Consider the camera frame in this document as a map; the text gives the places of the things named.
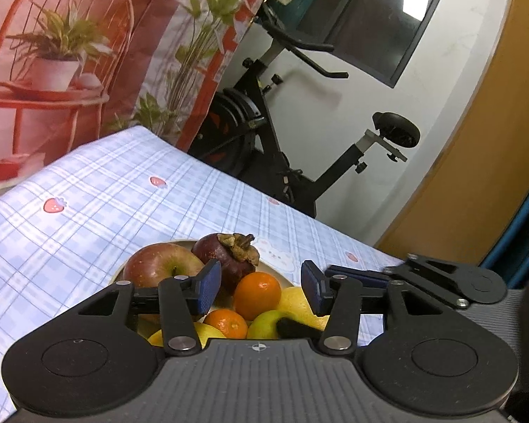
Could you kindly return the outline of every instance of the circular pad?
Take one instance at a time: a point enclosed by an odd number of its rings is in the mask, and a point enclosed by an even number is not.
[[[16,407],[60,418],[117,407],[147,387],[157,366],[154,348],[124,325],[75,316],[14,343],[1,373]]]
[[[411,352],[416,366],[438,377],[458,377],[478,364],[476,352],[452,339],[431,339],[418,343]]]
[[[423,415],[488,410],[505,400],[518,373],[508,344],[454,312],[411,316],[375,338],[361,360],[387,400]]]
[[[468,266],[461,266],[455,274],[458,289],[472,302],[495,304],[505,297],[505,282],[494,271],[482,267],[473,270]]]
[[[98,342],[71,339],[51,345],[41,361],[49,372],[61,377],[83,377],[106,364],[108,356],[108,350]]]

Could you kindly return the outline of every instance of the red apple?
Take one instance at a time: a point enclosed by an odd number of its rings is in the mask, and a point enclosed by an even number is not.
[[[204,264],[192,252],[174,243],[155,243],[141,248],[125,264],[123,279],[137,288],[156,288],[175,275],[195,276]]]

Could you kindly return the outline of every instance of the white wall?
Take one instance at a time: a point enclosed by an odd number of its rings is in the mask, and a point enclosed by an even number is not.
[[[485,60],[473,67],[467,61],[490,3],[503,14],[506,1],[440,0],[394,89],[332,55],[308,53],[327,70],[348,71],[347,80],[323,78],[295,56],[283,52],[268,72],[269,76],[280,74],[285,83],[269,94],[268,104],[280,145],[292,168],[301,168],[307,176],[317,178],[366,128],[373,128],[372,114],[376,111],[397,112],[417,124],[421,143],[403,152],[410,158],[410,166],[426,165],[432,159],[430,166],[436,154],[429,152],[417,162],[413,156],[426,144],[432,144],[430,130],[438,118],[453,122],[453,126],[444,126],[439,137],[443,132],[450,134],[458,121],[464,106],[456,114],[447,115],[441,114],[443,107],[464,70],[474,70],[480,77]],[[243,72],[241,61],[245,57],[259,57],[269,44],[268,35],[259,26],[253,26],[237,49],[221,86],[234,84]],[[480,49],[474,55],[488,59],[493,46],[488,48],[487,52]],[[474,89],[471,87],[464,90],[464,95],[459,91],[461,97],[457,100],[464,100],[466,104]],[[443,142],[438,139],[435,142],[437,146],[440,144],[440,149]],[[390,161],[385,154],[380,147],[369,150],[363,159],[368,164],[365,172],[357,175],[349,171],[317,201],[317,219],[359,240],[369,237],[372,243],[376,234],[369,234],[365,226],[370,221],[372,228],[380,229],[379,224],[372,222],[373,217],[379,216],[377,211],[407,167]]]
[[[483,73],[495,52],[510,1],[490,0],[477,39],[457,83],[439,117],[428,132],[424,144],[420,145],[417,153],[410,160],[404,173],[384,203],[382,203],[378,212],[373,215],[367,225],[360,231],[354,231],[350,226],[343,226],[350,233],[355,233],[359,236],[365,243],[374,245],[390,226],[394,218],[413,195],[447,144],[447,140],[459,124],[460,118],[468,109],[472,96],[477,90]]]

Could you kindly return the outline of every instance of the potted plant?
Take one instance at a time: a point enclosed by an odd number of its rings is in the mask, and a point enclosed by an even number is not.
[[[55,11],[41,9],[38,32],[7,35],[18,41],[11,49],[21,48],[20,59],[33,57],[31,88],[39,91],[66,91],[79,65],[87,59],[97,61],[101,55],[112,55],[109,40],[93,20],[80,18],[73,1],[63,17]]]
[[[172,112],[160,106],[157,99],[147,92],[145,97],[139,97],[139,106],[134,110],[131,119],[121,119],[114,114],[114,121],[108,123],[107,127],[110,130],[123,130],[134,125],[142,125],[155,135],[161,136],[165,127],[173,121]]]

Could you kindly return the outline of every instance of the window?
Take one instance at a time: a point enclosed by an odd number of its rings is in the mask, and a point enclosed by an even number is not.
[[[293,0],[274,9],[302,39],[395,86],[439,0]]]

